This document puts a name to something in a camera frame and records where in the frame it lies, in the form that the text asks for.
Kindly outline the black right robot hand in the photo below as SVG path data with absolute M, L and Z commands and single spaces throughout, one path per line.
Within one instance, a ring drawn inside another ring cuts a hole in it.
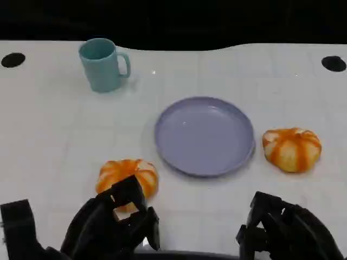
M 345 258 L 331 232 L 312 212 L 260 191 L 251 201 L 236 241 L 240 259 L 255 259 L 256 252 L 268 252 L 270 259 Z

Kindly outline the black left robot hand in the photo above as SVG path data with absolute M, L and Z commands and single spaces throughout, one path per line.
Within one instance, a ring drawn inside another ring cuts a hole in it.
M 160 248 L 159 218 L 130 176 L 91 198 L 70 223 L 60 251 L 71 259 L 121 259 L 147 239 Z

